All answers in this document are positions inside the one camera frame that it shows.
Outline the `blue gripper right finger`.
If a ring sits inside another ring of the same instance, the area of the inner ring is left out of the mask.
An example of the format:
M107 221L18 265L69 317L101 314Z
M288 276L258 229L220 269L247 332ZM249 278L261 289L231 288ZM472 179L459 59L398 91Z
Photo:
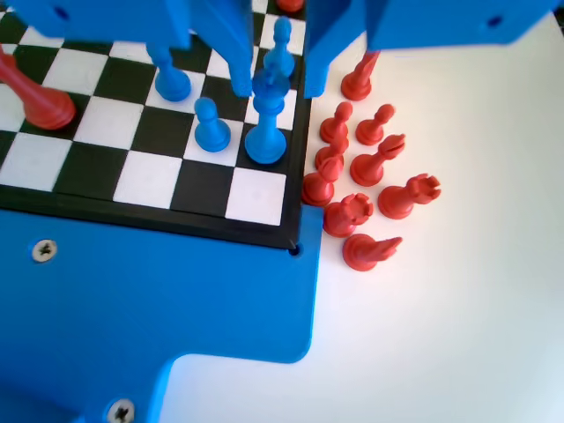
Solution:
M305 97L324 93L331 62L366 30L366 10L363 0L307 1Z

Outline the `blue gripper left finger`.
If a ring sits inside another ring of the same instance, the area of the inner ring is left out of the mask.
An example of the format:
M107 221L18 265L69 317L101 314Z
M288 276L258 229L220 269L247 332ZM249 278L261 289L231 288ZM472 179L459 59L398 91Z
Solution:
M190 29L226 62L234 94L252 94L253 15L250 0L189 1Z

